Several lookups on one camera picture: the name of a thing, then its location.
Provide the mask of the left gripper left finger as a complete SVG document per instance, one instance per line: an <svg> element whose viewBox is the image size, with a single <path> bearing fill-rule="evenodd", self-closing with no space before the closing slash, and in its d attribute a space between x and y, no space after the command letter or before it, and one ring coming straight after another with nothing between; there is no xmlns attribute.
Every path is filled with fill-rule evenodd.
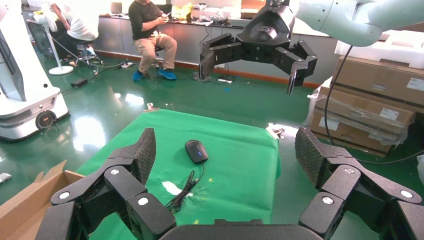
<svg viewBox="0 0 424 240"><path fill-rule="evenodd" d="M158 240L175 228L174 215L146 186L156 149L155 131L146 128L136 143L115 149L98 170L58 190L36 239L87 240L112 214L138 240Z"/></svg>

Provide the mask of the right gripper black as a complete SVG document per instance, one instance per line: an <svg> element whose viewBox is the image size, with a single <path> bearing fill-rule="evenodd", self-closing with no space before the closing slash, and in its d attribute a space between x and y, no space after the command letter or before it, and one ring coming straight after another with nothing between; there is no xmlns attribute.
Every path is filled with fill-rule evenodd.
<svg viewBox="0 0 424 240"><path fill-rule="evenodd" d="M202 44L198 75L200 80L216 65L239 60L272 63L289 75L286 93L302 86L314 73L318 57L309 45L299 40L289 49L295 15L285 3L262 7L242 33L222 34Z"/></svg>

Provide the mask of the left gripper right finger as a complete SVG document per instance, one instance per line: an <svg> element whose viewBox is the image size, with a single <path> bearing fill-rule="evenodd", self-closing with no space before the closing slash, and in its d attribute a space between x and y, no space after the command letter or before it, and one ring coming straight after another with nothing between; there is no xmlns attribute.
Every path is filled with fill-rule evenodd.
<svg viewBox="0 0 424 240"><path fill-rule="evenodd" d="M346 149L319 141L306 127L295 136L296 159L318 190L299 224L330 239L351 212L382 240L421 240L424 207L415 191L366 169Z"/></svg>

